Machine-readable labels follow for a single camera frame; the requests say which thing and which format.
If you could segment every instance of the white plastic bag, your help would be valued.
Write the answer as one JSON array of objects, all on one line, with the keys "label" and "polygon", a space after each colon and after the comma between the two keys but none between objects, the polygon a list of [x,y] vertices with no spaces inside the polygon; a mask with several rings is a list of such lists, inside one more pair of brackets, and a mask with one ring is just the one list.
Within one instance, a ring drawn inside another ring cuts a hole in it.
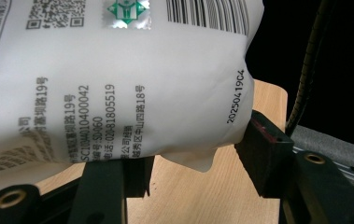
[{"label": "white plastic bag", "polygon": [[208,169],[241,140],[262,1],[0,0],[0,189],[71,162]]}]

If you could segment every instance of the barcode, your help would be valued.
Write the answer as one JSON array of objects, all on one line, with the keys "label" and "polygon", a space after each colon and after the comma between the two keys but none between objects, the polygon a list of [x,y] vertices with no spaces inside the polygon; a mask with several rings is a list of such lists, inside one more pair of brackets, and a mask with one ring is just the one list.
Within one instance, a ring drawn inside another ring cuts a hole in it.
[{"label": "barcode", "polygon": [[83,27],[86,0],[34,0],[26,29]]},{"label": "barcode", "polygon": [[167,0],[168,21],[247,35],[244,0]]}]

